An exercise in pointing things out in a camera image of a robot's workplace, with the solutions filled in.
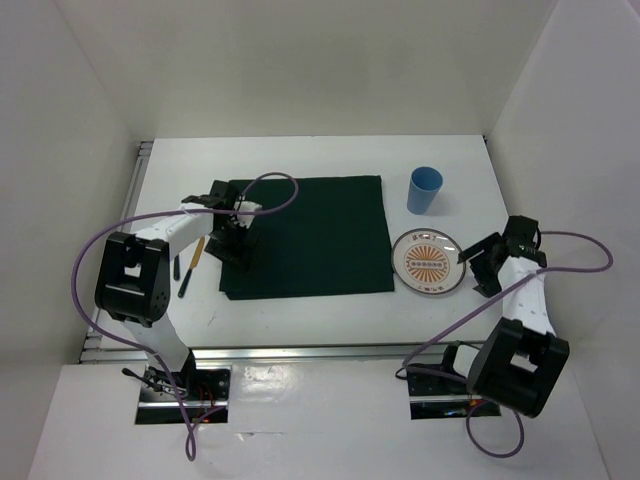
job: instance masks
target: utensil with wooden handle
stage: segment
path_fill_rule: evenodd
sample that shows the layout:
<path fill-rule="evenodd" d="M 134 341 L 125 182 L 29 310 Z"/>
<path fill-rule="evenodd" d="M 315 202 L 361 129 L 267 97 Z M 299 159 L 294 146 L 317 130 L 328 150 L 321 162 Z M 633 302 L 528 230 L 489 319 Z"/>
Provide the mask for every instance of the utensil with wooden handle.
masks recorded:
<path fill-rule="evenodd" d="M 202 255 L 202 250 L 204 250 L 204 237 L 198 240 L 198 246 L 196 247 L 196 251 L 193 252 L 191 265 L 189 265 L 189 270 L 187 270 L 187 273 L 185 273 L 182 285 L 180 285 L 180 290 L 178 290 L 178 298 L 184 297 L 184 294 L 187 292 L 187 286 L 189 285 L 189 280 L 191 279 L 191 273 L 193 272 L 193 269 L 198 266 L 200 255 Z"/>

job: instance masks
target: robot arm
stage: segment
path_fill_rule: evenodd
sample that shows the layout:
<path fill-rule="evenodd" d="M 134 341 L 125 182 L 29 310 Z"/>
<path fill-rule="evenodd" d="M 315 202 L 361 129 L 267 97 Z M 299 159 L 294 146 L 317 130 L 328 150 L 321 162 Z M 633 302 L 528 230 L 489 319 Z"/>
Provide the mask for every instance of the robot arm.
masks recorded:
<path fill-rule="evenodd" d="M 215 181 L 208 195 L 190 196 L 181 209 L 222 209 L 253 212 L 261 207 L 243 201 L 225 182 Z M 195 385 L 193 352 L 180 340 L 167 311 L 171 298 L 169 265 L 187 246 L 209 236 L 206 251 L 246 268 L 257 235 L 253 216 L 196 213 L 165 218 L 137 233 L 112 233 L 105 244 L 95 301 L 111 318 L 123 322 L 136 341 L 156 351 L 169 366 L 178 386 L 191 393 Z M 155 357 L 147 355 L 147 380 L 167 383 Z"/>
<path fill-rule="evenodd" d="M 478 282 L 475 290 L 492 297 L 546 267 L 545 254 L 534 244 L 536 232 L 539 235 L 537 221 L 509 217 L 502 235 L 494 233 L 462 252 L 459 261 L 470 260 Z M 454 369 L 467 377 L 469 392 L 536 417 L 569 357 L 569 344 L 555 336 L 549 322 L 544 275 L 503 299 L 502 318 L 471 360 L 461 361 L 460 353 Z"/>

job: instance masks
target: wall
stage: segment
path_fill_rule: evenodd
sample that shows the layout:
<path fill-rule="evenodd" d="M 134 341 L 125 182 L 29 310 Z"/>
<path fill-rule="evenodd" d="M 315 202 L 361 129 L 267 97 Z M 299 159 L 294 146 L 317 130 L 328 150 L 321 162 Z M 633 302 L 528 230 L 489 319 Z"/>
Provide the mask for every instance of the wall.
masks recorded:
<path fill-rule="evenodd" d="M 548 285 L 614 479 L 640 470 L 639 7 L 560 0 L 489 137 L 510 213 L 594 235 L 616 258 L 605 274 Z M 543 246 L 556 264 L 603 261 L 582 243 L 549 238 Z"/>
<path fill-rule="evenodd" d="M 51 0 L 0 6 L 0 145 L 0 465 L 19 479 L 86 332 L 69 297 L 74 255 L 119 216 L 135 159 Z M 91 282 L 82 289 L 89 304 Z"/>
<path fill-rule="evenodd" d="M 56 0 L 138 138 L 478 134 L 556 0 Z"/>

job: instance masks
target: folded cloth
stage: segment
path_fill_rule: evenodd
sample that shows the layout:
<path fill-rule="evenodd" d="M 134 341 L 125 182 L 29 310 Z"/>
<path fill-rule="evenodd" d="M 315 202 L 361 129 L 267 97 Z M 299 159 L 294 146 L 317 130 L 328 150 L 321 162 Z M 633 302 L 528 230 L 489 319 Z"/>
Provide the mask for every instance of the folded cloth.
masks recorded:
<path fill-rule="evenodd" d="M 243 190 L 249 180 L 231 181 Z M 303 178 L 298 198 L 256 217 L 258 244 L 248 271 L 222 266 L 231 300 L 346 295 L 394 290 L 391 241 L 379 176 Z M 285 202 L 289 180 L 262 180 L 247 200 L 264 209 Z"/>

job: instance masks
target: plate rim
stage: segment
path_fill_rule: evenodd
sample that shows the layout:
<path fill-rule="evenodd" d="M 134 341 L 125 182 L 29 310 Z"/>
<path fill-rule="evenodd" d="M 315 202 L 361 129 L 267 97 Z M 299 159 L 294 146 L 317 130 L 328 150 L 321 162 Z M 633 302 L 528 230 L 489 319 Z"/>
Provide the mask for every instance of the plate rim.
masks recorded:
<path fill-rule="evenodd" d="M 402 279 L 402 277 L 398 273 L 398 270 L 396 269 L 396 264 L 393 261 L 393 259 L 395 257 L 396 247 L 398 246 L 398 243 L 400 242 L 400 240 L 402 240 L 404 237 L 406 237 L 410 233 L 423 232 L 425 230 L 429 231 L 429 232 L 433 232 L 433 233 L 439 233 L 440 235 L 444 235 L 445 237 L 447 237 L 451 241 L 451 243 L 453 243 L 458 248 L 458 252 L 462 253 L 462 248 L 460 248 L 460 245 L 458 245 L 458 242 L 456 242 L 451 237 L 451 235 L 449 235 L 448 233 L 441 232 L 440 230 L 436 230 L 435 228 L 414 228 L 413 230 L 408 230 L 408 231 L 404 232 L 402 235 L 400 235 L 397 238 L 397 240 L 395 241 L 395 243 L 393 244 L 393 248 L 391 249 L 391 266 L 393 267 L 393 272 L 400 279 L 400 281 L 402 283 L 404 283 L 407 287 L 409 287 L 414 292 L 420 293 L 422 295 L 437 296 L 437 295 L 444 295 L 446 293 L 450 293 L 450 292 L 454 291 L 456 288 L 458 288 L 458 286 L 462 283 L 462 280 L 464 280 L 464 277 L 467 274 L 467 262 L 463 262 L 463 264 L 462 264 L 462 275 L 460 275 L 460 279 L 458 280 L 458 282 L 453 287 L 451 287 L 449 290 L 445 290 L 444 292 L 437 292 L 437 293 L 423 292 L 423 291 L 418 290 L 417 288 L 412 287 L 411 285 L 409 285 L 407 282 L 405 282 Z"/>

